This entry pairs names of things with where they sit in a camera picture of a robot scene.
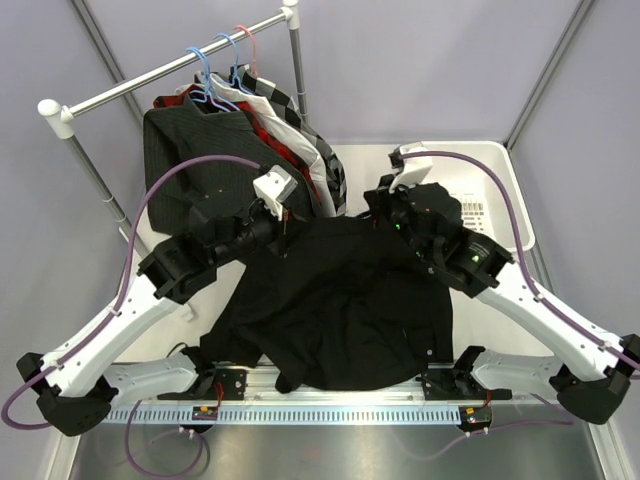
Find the dark pinstriped shirt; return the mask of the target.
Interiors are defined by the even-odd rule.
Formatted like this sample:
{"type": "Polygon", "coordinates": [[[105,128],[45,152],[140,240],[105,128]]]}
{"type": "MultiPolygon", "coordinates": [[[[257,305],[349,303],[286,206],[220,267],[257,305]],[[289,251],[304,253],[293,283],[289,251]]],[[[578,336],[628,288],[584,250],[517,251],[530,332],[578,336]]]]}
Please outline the dark pinstriped shirt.
{"type": "Polygon", "coordinates": [[[181,106],[151,109],[143,118],[143,159],[148,188],[173,167],[207,155],[231,155],[259,165],[211,161],[188,167],[167,180],[147,204],[151,228],[162,234],[178,235],[188,227],[195,204],[228,195],[247,214],[255,199],[253,180],[279,165],[298,185],[286,205],[294,214],[312,218],[322,212],[320,203],[304,176],[265,144],[241,111],[206,113],[199,103],[185,99],[181,106]]]}

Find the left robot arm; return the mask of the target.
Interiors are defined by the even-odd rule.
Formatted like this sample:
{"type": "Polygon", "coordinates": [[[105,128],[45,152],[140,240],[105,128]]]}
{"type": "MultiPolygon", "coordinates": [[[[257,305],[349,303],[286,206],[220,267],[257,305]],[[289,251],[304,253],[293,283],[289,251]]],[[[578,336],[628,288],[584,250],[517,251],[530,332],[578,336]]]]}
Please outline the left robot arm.
{"type": "Polygon", "coordinates": [[[223,213],[208,203],[193,207],[185,232],[156,245],[125,278],[115,302],[59,350],[27,353],[17,363],[47,425],[68,437],[82,435],[121,405],[165,394],[208,396],[214,363],[197,347],[160,360],[120,363],[118,357],[159,320],[213,284],[220,267],[254,252],[284,253],[306,219],[273,213],[256,199],[248,213],[223,213]]]}

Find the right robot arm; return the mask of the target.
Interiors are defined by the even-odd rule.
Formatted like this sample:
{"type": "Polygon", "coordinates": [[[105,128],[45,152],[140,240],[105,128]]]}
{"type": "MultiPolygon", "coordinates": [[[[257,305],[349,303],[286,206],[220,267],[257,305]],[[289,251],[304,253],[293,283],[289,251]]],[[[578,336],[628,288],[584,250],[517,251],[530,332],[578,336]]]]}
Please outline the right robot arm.
{"type": "Polygon", "coordinates": [[[365,192],[374,219],[392,227],[439,283],[507,316],[551,352],[469,346],[452,369],[455,390],[465,397],[482,390],[554,397],[583,421],[607,423],[638,369],[638,336],[598,329],[539,286],[504,247],[464,227],[460,202],[443,186],[392,183],[386,175],[365,192]]]}

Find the plain black shirt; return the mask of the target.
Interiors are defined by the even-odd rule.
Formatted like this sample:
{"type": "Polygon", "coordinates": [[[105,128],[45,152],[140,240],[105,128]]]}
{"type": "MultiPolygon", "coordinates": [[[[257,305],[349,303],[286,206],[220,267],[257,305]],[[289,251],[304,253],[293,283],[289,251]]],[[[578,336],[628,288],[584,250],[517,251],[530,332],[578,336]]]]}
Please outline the plain black shirt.
{"type": "Polygon", "coordinates": [[[391,227],[338,217],[305,228],[284,256],[246,263],[204,357],[253,367],[267,357],[276,389],[389,387],[453,359],[449,289],[391,227]]]}

